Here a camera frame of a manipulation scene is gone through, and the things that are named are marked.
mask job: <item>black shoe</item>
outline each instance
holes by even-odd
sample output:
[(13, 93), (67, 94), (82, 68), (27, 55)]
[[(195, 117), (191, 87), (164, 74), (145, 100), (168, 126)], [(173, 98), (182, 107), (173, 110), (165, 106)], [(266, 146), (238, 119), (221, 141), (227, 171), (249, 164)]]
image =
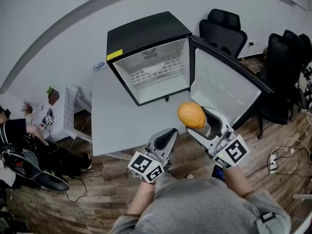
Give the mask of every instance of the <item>black shoe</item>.
[(91, 163), (91, 157), (90, 157), (89, 153), (85, 152), (82, 156), (83, 156), (84, 159), (87, 159), (87, 160), (88, 160), (88, 161), (87, 161), (87, 162), (88, 162), (87, 164), (88, 164), (89, 166), (88, 166), (86, 169), (87, 169), (87, 170), (91, 169), (91, 168), (92, 168), (92, 163)]

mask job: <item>wooden floor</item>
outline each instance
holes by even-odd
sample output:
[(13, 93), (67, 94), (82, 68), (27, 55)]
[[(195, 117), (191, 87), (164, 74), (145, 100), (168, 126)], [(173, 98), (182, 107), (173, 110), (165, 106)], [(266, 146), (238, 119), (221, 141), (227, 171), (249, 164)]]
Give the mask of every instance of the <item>wooden floor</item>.
[[(89, 114), (85, 113), (75, 117), (75, 128), (80, 129)], [(86, 134), (91, 135), (91, 121), (87, 124)], [(287, 125), (276, 125), (264, 121), (264, 135), (257, 139), (258, 122), (252, 117), (238, 132), (242, 134), (250, 155), (245, 158), (241, 168), (245, 175), (266, 165), (270, 151), (284, 144), (288, 137), (301, 139), (311, 148), (312, 126), (308, 124), (305, 114), (298, 114), (295, 110), (294, 118)], [(62, 147), (69, 147), (71, 140), (61, 141)], [(288, 142), (289, 146), (302, 147), (294, 140)], [(82, 154), (92, 153), (92, 146), (83, 140), (76, 140), (72, 152)], [(281, 156), (290, 156), (291, 151), (278, 151)], [(308, 163), (307, 153), (300, 151), (292, 158), (281, 158), (278, 171), (281, 173), (299, 173), (302, 176), (312, 175), (311, 164)], [(192, 173), (195, 177), (210, 178), (214, 162), (204, 153), (202, 147), (188, 136), (181, 136), (175, 145), (172, 155), (170, 173), (176, 178), (184, 178)], [(25, 220), (30, 229), (36, 234), (103, 234), (107, 233), (114, 221), (126, 211), (129, 203), (136, 193), (140, 183), (133, 178), (127, 169), (128, 161), (110, 157), (94, 157), (93, 168), (81, 176), (88, 188), (88, 196), (81, 198), (77, 203), (67, 200), (65, 194), (57, 194), (42, 189), (7, 190), (12, 200), (9, 200), (9, 209), (20, 219)], [(250, 178), (256, 189), (265, 189), (292, 217), (292, 229), (299, 224), (298, 218), (303, 218), (312, 209), (311, 201), (292, 199), (293, 194), (307, 192), (311, 189), (309, 179), (298, 176), (270, 175), (268, 170), (262, 169)], [(71, 200), (83, 195), (84, 187), (79, 180), (69, 180), (71, 189), (68, 192)]]

